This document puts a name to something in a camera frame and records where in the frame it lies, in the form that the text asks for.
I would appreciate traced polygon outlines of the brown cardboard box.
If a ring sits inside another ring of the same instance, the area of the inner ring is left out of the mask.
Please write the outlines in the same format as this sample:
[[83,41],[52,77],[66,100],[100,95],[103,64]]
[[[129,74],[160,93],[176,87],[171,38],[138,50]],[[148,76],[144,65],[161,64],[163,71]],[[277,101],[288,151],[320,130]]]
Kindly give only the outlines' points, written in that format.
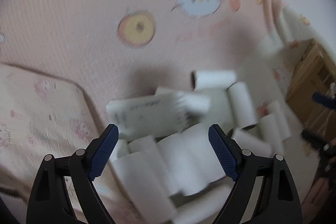
[[328,139],[335,129],[335,111],[314,102],[315,92],[326,96],[335,92],[335,61],[312,39],[295,66],[286,102],[304,128]]

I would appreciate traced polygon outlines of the white flat paper box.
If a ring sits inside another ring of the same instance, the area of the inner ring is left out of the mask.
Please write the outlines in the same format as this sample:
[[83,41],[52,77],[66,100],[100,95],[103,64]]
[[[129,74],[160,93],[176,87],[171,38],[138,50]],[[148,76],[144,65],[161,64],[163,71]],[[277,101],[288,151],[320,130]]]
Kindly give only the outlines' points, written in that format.
[[155,138],[183,132],[189,125],[185,96],[166,93],[112,100],[106,105],[109,122],[127,141],[151,135]]

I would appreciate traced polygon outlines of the white cardboard tube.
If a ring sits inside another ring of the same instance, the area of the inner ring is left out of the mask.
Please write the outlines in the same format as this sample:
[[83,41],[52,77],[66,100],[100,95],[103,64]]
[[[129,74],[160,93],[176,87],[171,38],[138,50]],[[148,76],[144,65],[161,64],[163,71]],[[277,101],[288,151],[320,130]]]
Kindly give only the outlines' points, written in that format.
[[232,70],[197,70],[191,73],[194,90],[228,89],[237,80]]
[[115,161],[129,154],[128,142],[125,139],[118,139],[110,158]]
[[272,147],[267,142],[251,135],[243,129],[233,128],[231,139],[236,141],[241,149],[249,149],[256,156],[272,156]]
[[278,101],[272,101],[266,107],[269,114],[275,117],[281,140],[288,139],[291,136],[288,121]]
[[186,111],[190,116],[201,117],[209,113],[211,107],[211,99],[208,95],[202,93],[174,90],[163,86],[159,86],[155,90],[155,95],[171,93],[183,97]]
[[236,127],[247,130],[255,127],[258,119],[247,84],[236,82],[228,88],[227,93]]
[[116,159],[112,161],[112,167],[127,196],[146,223],[165,223],[177,215],[177,208],[142,152]]
[[204,124],[199,123],[181,133],[181,137],[202,176],[208,183],[212,183],[224,178],[226,174],[209,142],[208,130]]
[[142,152],[146,162],[149,164],[156,178],[159,180],[165,191],[169,192],[169,177],[167,176],[167,168],[163,161],[159,150],[157,149],[156,141],[152,136],[145,136],[136,139],[128,144],[129,150],[132,153]]
[[281,135],[273,114],[268,114],[260,119],[260,130],[264,140],[269,143],[275,151],[283,150]]
[[209,181],[190,155],[180,133],[163,138],[157,147],[184,196],[192,196],[207,188]]

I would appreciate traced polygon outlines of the pink cat print sofa cover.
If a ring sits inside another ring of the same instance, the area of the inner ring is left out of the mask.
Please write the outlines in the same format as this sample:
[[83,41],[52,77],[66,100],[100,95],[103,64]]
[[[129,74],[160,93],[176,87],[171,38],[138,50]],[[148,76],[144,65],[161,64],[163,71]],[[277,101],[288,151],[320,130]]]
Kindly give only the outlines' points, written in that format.
[[[76,85],[100,135],[111,124],[106,113],[110,101],[153,96],[159,86],[210,97],[207,115],[187,113],[187,129],[202,123],[232,131],[238,127],[228,89],[194,90],[191,73],[235,71],[236,82],[247,84],[258,119],[255,127],[243,130],[265,141],[260,119],[269,114],[269,103],[280,103],[291,136],[282,140],[283,150],[272,148],[272,156],[284,155],[301,201],[311,193],[318,156],[301,140],[303,124],[286,95],[312,39],[335,61],[313,20],[284,0],[1,0],[1,65]],[[232,189],[226,175],[184,196],[168,168],[167,176],[165,192],[177,215],[165,223],[208,220]],[[88,223],[71,175],[61,184],[70,205],[66,222]],[[146,223],[119,182],[111,158],[93,186],[115,222]]]

